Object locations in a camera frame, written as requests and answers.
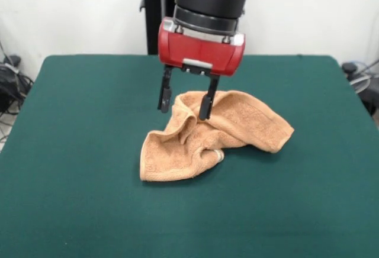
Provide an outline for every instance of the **green table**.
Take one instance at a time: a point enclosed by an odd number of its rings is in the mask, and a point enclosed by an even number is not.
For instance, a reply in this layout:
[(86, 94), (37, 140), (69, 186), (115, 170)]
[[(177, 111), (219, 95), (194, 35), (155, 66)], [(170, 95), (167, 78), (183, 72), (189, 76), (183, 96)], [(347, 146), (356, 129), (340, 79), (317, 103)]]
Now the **green table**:
[[(379, 257), (379, 133), (330, 57), (246, 56), (220, 89), (296, 129), (278, 154), (226, 150), (180, 182), (145, 183), (154, 56), (53, 56), (0, 155), (0, 257)], [(208, 79), (175, 71), (174, 94)]]

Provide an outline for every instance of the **black cylindrical robot wrist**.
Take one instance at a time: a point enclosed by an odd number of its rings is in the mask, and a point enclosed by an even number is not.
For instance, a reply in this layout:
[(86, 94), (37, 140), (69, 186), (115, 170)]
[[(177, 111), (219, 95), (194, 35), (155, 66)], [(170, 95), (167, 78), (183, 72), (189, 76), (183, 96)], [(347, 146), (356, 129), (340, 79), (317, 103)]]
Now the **black cylindrical robot wrist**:
[(233, 35), (246, 0), (175, 0), (174, 20), (213, 34)]

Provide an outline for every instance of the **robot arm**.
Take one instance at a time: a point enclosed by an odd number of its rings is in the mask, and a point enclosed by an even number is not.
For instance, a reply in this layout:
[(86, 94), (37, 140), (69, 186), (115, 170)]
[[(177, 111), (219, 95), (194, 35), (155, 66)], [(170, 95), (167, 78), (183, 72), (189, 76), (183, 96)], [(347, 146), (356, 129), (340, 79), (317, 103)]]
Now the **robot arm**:
[(246, 0), (175, 0), (173, 18), (162, 20), (159, 59), (165, 65), (158, 109), (171, 102), (169, 81), (173, 68), (206, 75), (211, 82), (199, 118), (209, 119), (220, 76), (231, 76), (245, 49), (245, 35), (237, 32)]

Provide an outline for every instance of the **white wall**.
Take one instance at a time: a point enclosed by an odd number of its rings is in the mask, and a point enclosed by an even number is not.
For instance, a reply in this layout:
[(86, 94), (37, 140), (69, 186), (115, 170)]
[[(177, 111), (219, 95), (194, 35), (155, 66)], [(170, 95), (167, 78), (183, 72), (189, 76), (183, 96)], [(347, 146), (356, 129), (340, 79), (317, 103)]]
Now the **white wall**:
[[(0, 0), (0, 38), (36, 77), (50, 54), (145, 54), (140, 0)], [(248, 54), (379, 57), (379, 0), (247, 0)]]

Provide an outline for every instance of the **towel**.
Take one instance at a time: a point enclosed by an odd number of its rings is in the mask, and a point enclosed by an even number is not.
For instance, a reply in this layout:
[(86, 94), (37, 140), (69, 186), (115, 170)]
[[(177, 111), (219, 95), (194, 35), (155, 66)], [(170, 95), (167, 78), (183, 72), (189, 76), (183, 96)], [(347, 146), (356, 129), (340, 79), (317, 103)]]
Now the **towel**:
[(225, 148), (250, 144), (277, 153), (294, 132), (269, 106), (239, 91), (217, 91), (210, 119), (201, 121), (205, 93), (178, 95), (165, 130), (148, 133), (141, 150), (141, 180), (193, 178), (220, 163)]

